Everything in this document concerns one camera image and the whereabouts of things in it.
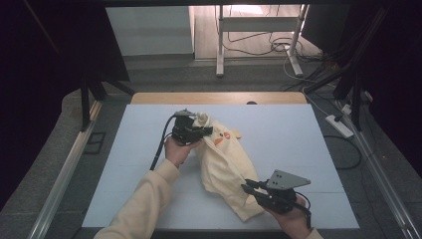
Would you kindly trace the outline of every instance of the sleeve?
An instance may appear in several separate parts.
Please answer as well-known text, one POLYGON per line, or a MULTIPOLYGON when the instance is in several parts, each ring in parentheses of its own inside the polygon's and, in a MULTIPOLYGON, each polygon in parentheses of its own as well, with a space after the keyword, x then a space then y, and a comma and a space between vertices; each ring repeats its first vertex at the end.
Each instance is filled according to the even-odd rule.
POLYGON ((319 235, 317 230, 314 228, 311 234, 307 237, 307 239, 322 239, 322 237, 319 235))
POLYGON ((150 238, 179 175, 177 167, 167 159, 154 171, 148 171, 110 226, 100 230, 95 239, 150 238))

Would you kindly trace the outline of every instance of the power strip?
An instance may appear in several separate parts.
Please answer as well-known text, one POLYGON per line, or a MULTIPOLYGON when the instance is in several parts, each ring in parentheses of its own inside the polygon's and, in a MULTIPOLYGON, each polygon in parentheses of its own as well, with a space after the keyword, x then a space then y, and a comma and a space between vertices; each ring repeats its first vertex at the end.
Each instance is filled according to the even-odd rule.
POLYGON ((333 115, 325 118, 325 120, 327 120, 335 129, 337 129, 337 131, 341 133, 343 137, 350 138, 354 135, 353 132, 350 129, 348 129, 348 127, 346 127, 340 120, 335 121, 334 119, 335 119, 335 116, 333 115))

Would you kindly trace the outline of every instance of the crumpled fabric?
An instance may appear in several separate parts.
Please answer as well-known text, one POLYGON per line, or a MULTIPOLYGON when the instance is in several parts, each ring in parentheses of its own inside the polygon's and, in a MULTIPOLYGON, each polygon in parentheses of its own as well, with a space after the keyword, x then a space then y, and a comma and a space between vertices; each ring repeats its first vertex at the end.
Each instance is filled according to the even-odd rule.
POLYGON ((255 197, 242 189, 246 178, 258 181, 258 175, 236 136, 205 113, 197 113, 193 125, 213 126, 205 143, 195 148, 205 189, 221 195, 243 221, 263 212, 255 197))

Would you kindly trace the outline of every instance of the white wall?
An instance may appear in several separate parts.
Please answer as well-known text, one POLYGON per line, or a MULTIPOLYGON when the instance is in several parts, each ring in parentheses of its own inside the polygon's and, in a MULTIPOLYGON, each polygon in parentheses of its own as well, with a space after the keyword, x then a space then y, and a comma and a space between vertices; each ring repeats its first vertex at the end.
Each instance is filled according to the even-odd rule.
POLYGON ((106 11, 123 56, 193 53, 188 6, 106 11))

